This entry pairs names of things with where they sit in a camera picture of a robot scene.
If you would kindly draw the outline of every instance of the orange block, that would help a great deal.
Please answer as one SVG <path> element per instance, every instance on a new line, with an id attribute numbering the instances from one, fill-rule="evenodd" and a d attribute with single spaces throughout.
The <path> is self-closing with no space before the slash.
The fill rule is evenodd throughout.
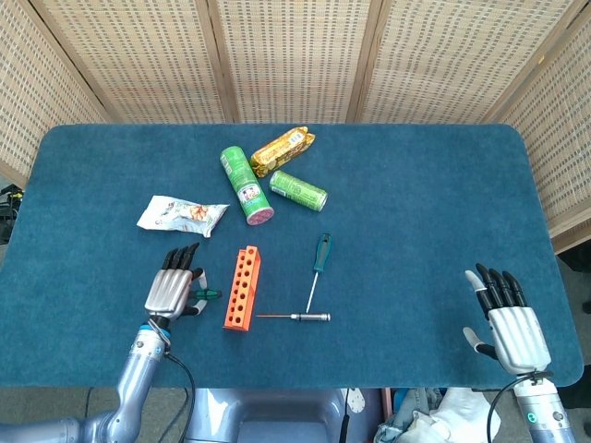
<path id="1" fill-rule="evenodd" d="M 228 310 L 225 313 L 224 328 L 243 332 L 247 332 L 250 328 L 250 318 L 259 281 L 259 268 L 259 250 L 255 246 L 240 249 L 230 289 Z"/>

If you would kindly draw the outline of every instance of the silver screwdriver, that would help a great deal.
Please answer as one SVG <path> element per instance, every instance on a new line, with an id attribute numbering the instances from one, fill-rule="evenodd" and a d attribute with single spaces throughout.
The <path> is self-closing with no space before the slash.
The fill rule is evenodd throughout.
<path id="1" fill-rule="evenodd" d="M 275 314 L 259 314 L 257 317 L 266 318 L 291 318 L 296 321 L 331 321 L 330 314 L 289 314 L 285 316 L 278 316 Z"/>
<path id="2" fill-rule="evenodd" d="M 314 290 L 316 289 L 316 280 L 318 279 L 318 274 L 324 271 L 324 264 L 326 263 L 326 259 L 329 257 L 329 253 L 331 252 L 331 246 L 331 235 L 329 233 L 324 233 L 321 235 L 318 241 L 318 246 L 316 247 L 316 261 L 314 262 L 314 270 L 316 271 L 316 274 L 314 275 L 312 290 L 310 291 L 310 297 L 308 298 L 306 314 L 309 312 L 310 305 L 312 304 L 312 297 L 314 297 Z"/>

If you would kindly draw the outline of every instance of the white snack bag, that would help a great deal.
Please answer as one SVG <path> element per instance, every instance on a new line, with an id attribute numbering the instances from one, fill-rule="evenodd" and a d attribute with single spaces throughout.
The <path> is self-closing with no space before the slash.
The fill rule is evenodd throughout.
<path id="1" fill-rule="evenodd" d="M 227 208 L 228 205 L 200 205 L 179 198 L 153 196 L 139 217 L 138 226 L 160 231 L 202 233 L 209 238 Z"/>

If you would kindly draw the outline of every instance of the green cylindrical container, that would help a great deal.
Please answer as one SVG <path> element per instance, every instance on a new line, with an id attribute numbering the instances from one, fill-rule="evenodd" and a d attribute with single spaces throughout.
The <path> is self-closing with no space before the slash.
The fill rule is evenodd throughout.
<path id="1" fill-rule="evenodd" d="M 299 178 L 282 171 L 275 171 L 269 182 L 271 191 L 280 196 L 293 200 L 295 203 L 304 205 L 311 210 L 320 212 L 324 208 L 328 194 L 326 191 L 306 183 Z"/>
<path id="2" fill-rule="evenodd" d="M 273 216 L 273 208 L 265 198 L 247 157 L 239 146 L 222 151 L 220 162 L 240 200 L 248 224 L 261 224 Z"/>

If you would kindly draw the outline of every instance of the yellow snack package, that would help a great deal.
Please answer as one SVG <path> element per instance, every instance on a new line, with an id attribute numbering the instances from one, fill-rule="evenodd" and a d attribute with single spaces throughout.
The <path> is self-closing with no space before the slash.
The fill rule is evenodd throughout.
<path id="1" fill-rule="evenodd" d="M 252 154 L 250 166 L 257 177 L 264 177 L 307 150 L 314 138 L 307 126 L 290 129 Z"/>

